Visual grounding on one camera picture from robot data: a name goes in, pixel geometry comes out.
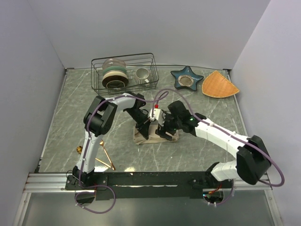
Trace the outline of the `beige cloth napkin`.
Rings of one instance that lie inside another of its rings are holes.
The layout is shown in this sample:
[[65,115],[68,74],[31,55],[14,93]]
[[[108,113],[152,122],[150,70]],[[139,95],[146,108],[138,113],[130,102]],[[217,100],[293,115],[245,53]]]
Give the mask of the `beige cloth napkin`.
[[174,135],[168,133],[168,135],[172,136],[172,140],[169,141],[165,138],[161,138],[159,135],[155,133],[157,125],[150,125],[149,128],[149,139],[145,139],[142,134],[134,127],[134,143],[136,145],[143,145],[143,144],[157,144],[157,143],[164,143],[164,142],[176,142],[179,139],[179,132],[176,131]]

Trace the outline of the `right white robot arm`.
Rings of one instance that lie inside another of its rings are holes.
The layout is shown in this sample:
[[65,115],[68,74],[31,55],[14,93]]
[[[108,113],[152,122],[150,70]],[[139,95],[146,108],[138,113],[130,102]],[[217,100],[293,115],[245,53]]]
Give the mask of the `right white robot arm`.
[[191,114],[181,101],[175,101],[163,111],[157,105],[149,117],[158,122],[156,133],[168,140],[177,130],[205,139],[230,153],[235,159],[214,163],[207,169],[206,183],[215,188],[224,180],[242,179],[255,185],[271,166],[267,149],[258,136],[242,136],[196,113]]

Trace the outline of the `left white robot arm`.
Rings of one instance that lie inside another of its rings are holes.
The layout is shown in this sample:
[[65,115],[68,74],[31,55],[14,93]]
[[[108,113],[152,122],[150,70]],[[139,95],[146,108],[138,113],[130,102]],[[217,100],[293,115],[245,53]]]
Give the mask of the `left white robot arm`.
[[104,98],[96,96],[84,116],[85,141],[80,159],[72,170],[76,183],[82,189],[89,189],[93,183],[95,157],[103,136],[109,132],[118,111],[127,112],[136,122],[136,129],[145,138],[149,138],[150,119],[141,107],[146,105],[142,94],[124,93],[118,97]]

